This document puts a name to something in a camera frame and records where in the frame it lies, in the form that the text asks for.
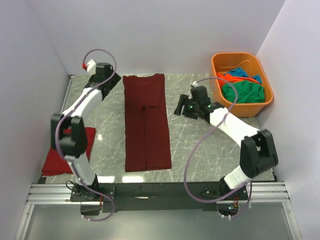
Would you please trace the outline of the dark maroon t shirt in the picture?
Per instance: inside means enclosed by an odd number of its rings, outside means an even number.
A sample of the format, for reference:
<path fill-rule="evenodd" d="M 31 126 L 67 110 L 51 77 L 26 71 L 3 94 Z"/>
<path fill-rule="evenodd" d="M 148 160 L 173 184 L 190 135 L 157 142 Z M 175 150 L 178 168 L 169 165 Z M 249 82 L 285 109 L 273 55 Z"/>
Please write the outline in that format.
<path fill-rule="evenodd" d="M 124 76 L 125 171 L 172 167 L 165 76 Z"/>

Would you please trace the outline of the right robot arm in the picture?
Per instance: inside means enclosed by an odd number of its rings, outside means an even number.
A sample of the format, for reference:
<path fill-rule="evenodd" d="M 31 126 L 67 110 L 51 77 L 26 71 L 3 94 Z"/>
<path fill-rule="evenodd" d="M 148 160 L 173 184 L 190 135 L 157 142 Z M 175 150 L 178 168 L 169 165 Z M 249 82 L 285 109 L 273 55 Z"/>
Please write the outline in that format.
<path fill-rule="evenodd" d="M 181 94 L 174 114 L 201 118 L 228 135 L 239 147 L 239 165 L 221 179 L 219 193 L 230 200 L 237 188 L 278 165 L 272 133 L 259 130 L 236 117 L 218 102 L 211 102 L 204 86 L 192 87 L 191 96 Z"/>

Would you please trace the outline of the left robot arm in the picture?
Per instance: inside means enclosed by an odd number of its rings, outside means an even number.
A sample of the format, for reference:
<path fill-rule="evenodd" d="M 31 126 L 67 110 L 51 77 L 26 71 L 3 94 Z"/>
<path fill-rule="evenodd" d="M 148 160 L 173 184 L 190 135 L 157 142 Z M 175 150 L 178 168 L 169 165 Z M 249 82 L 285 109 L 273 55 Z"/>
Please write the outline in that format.
<path fill-rule="evenodd" d="M 84 119 L 105 99 L 121 77 L 109 63 L 90 60 L 82 65 L 92 72 L 80 97 L 63 113 L 51 117 L 51 146 L 70 167 L 75 187 L 88 201 L 100 195 L 98 177 L 87 157 L 88 138 Z"/>

